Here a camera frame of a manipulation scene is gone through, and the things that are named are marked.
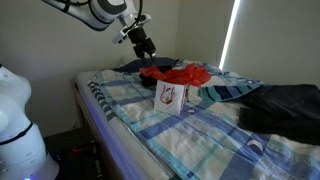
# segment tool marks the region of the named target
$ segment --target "red cloth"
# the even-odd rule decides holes
[[[141,68],[140,73],[172,84],[190,84],[197,87],[200,87],[211,78],[205,68],[196,67],[195,64],[189,64],[182,70],[170,69],[166,73],[161,72],[156,66],[152,66],[150,68]]]

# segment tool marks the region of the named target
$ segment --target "bed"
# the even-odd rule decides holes
[[[175,69],[205,67],[212,78],[203,86],[260,83],[202,62],[161,62]],[[110,179],[320,178],[319,146],[239,128],[241,103],[208,103],[190,86],[179,116],[155,111],[154,90],[139,83],[141,66],[76,78],[83,124],[101,145]]]

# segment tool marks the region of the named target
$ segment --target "plaid bedsheet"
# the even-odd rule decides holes
[[[176,68],[188,63],[179,60]],[[196,65],[205,67],[220,85],[252,83],[208,64]],[[156,111],[155,92],[140,81],[138,73],[104,70],[92,78],[91,89],[102,92],[97,99],[106,116],[120,117],[180,178],[320,179],[319,146],[240,129],[237,104],[187,101],[179,116]]]

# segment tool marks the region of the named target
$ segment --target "white paper bag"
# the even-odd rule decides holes
[[[158,80],[154,109],[179,115],[183,107],[185,86]]]

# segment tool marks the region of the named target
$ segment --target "white wall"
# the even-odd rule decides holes
[[[175,55],[179,1],[144,1],[143,12],[153,18],[145,31],[163,56]],[[27,115],[43,136],[78,122],[71,89],[78,72],[112,68],[122,56],[134,54],[129,40],[111,42],[119,23],[96,32],[41,0],[2,0],[0,23],[0,63],[30,81]]]
[[[182,0],[176,56],[218,66],[234,0]]]
[[[319,7],[319,0],[242,0],[224,69],[320,87]]]

